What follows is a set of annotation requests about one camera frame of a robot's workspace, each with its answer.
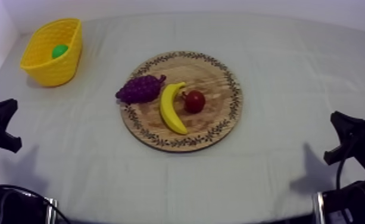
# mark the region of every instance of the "white tablecloth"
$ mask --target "white tablecloth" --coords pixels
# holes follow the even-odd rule
[[[0,70],[0,101],[18,100],[0,150],[0,183],[60,201],[72,219],[101,223],[252,223],[312,211],[310,195],[333,189],[339,110],[365,118],[365,33],[248,14],[128,16],[83,23],[75,78],[41,88],[19,68],[30,35]],[[140,143],[115,92],[143,61],[166,51],[209,54],[233,71],[242,117],[224,140],[192,154]],[[365,179],[354,160],[342,183]]]

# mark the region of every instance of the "apple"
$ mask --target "apple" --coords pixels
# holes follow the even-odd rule
[[[188,94],[182,92],[182,95],[185,100],[185,110],[187,112],[196,114],[203,110],[206,99],[201,92],[192,90]]]

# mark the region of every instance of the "round wooden tray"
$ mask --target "round wooden tray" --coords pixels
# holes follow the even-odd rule
[[[160,96],[145,104],[121,104],[121,116],[127,128],[143,143],[161,151],[187,153],[215,144],[225,137],[242,111],[242,91],[229,69],[211,56],[175,51],[155,56],[142,63],[129,78],[151,74],[167,76],[165,85],[186,82],[180,90],[198,90],[206,104],[198,114],[184,109],[181,94],[175,97],[174,108],[188,130],[179,135],[170,130],[160,115]]]

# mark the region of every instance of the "green fruit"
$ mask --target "green fruit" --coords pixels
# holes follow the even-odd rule
[[[68,50],[68,46],[65,44],[59,44],[53,48],[52,58],[58,58],[62,56]]]

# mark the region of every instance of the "plastic basket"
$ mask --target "plastic basket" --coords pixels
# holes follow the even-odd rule
[[[52,58],[53,49],[65,44],[68,50]],[[58,86],[73,78],[82,49],[81,21],[64,18],[37,30],[24,52],[20,67],[42,86]]]

